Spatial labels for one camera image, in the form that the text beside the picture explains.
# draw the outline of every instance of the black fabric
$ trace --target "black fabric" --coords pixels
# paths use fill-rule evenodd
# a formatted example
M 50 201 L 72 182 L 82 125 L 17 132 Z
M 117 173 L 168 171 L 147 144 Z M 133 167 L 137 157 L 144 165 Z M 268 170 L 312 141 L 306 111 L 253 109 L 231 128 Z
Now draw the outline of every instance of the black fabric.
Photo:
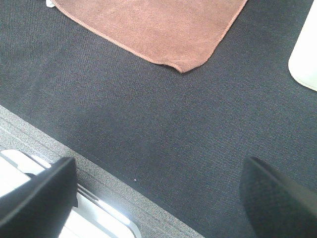
M 57 238 L 76 199 L 74 158 L 62 158 L 0 198 L 0 237 Z
M 287 68 L 311 4 L 249 0 L 208 62 L 180 74 L 44 1 L 5 1 L 0 104 L 206 237 L 255 237 L 246 156 L 317 190 L 317 93 Z
M 317 237 L 317 195 L 257 158 L 247 158 L 240 196 L 259 238 Z

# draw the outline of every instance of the textured mat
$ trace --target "textured mat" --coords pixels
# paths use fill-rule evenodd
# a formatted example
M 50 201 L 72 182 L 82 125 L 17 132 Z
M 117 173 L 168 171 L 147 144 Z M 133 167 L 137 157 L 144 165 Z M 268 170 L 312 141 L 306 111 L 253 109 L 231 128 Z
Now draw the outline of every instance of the textured mat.
M 8 1 L 0 104 L 206 237 L 253 238 L 246 156 L 317 190 L 317 94 L 287 68 L 311 4 L 248 1 L 210 60 L 180 74 L 45 2 Z
M 247 0 L 53 0 L 96 34 L 180 72 L 205 63 Z

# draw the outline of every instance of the white plastic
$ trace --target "white plastic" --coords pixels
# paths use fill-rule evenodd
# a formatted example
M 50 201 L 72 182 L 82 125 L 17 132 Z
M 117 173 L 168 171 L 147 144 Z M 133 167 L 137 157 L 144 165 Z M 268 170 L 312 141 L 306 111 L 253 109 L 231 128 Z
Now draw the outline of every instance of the white plastic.
M 306 18 L 288 68 L 298 83 L 317 91 L 317 1 Z

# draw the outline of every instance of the towel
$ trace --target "towel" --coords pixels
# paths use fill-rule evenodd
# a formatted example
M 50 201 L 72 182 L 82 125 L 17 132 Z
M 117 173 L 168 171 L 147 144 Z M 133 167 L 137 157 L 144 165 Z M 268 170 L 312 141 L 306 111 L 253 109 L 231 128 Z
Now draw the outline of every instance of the towel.
M 205 63 L 247 0 L 53 0 L 65 15 L 152 63 Z

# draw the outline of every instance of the floor mat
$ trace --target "floor mat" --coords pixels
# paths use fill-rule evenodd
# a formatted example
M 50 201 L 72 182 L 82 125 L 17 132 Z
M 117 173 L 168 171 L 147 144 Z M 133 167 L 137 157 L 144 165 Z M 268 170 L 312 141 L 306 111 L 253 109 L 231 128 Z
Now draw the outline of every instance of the floor mat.
M 204 236 L 254 237 L 238 193 L 246 156 L 317 191 L 317 94 L 287 68 L 311 4 L 248 1 L 210 60 L 179 74 L 44 1 L 8 1 L 0 104 Z

